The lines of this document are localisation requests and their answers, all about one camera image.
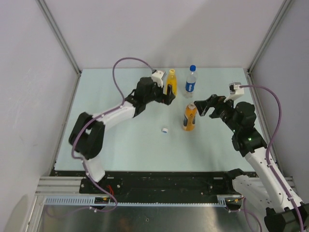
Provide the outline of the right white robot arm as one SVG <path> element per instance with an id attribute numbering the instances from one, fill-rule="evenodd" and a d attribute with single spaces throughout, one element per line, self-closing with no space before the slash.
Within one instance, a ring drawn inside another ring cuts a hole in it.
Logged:
<path id="1" fill-rule="evenodd" d="M 195 101 L 200 116 L 212 107 L 210 118 L 220 118 L 233 132 L 232 144 L 258 175 L 262 187 L 256 185 L 241 170 L 227 172 L 223 189 L 228 194 L 242 194 L 255 208 L 265 213 L 264 223 L 270 232 L 303 232 L 309 228 L 309 205 L 295 193 L 278 169 L 267 144 L 254 127 L 256 114 L 253 104 L 226 100 L 211 95 L 204 101 Z"/>

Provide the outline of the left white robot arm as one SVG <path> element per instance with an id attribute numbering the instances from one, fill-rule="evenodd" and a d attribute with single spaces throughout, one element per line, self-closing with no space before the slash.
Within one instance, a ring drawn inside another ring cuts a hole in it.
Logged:
<path id="1" fill-rule="evenodd" d="M 98 158 L 103 146 L 104 134 L 113 126 L 134 118 L 142 113 L 150 102 L 170 105 L 175 99 L 173 85 L 167 89 L 159 86 L 150 77 L 142 77 L 132 92 L 115 108 L 97 115 L 83 112 L 79 115 L 69 137 L 72 145 L 71 155 L 82 161 L 86 175 L 91 178 L 90 188 L 96 193 L 102 193 L 107 182 L 103 177 L 105 170 Z"/>

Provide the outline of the yellow juice bottle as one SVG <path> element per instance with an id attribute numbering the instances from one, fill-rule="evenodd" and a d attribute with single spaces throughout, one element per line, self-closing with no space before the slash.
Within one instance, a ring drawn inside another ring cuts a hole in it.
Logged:
<path id="1" fill-rule="evenodd" d="M 166 80 L 166 92 L 169 86 L 172 87 L 172 92 L 176 96 L 177 95 L 177 77 L 176 77 L 176 71 L 174 69 L 169 70 L 167 80 Z"/>

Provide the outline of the orange Pocari Sweat bottle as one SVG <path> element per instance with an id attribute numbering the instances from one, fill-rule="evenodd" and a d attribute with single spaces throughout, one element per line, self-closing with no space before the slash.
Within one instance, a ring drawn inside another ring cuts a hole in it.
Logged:
<path id="1" fill-rule="evenodd" d="M 192 131 L 195 128 L 196 114 L 197 114 L 197 108 L 194 105 L 194 103 L 192 102 L 188 104 L 184 112 L 184 119 L 183 119 L 184 131 Z"/>

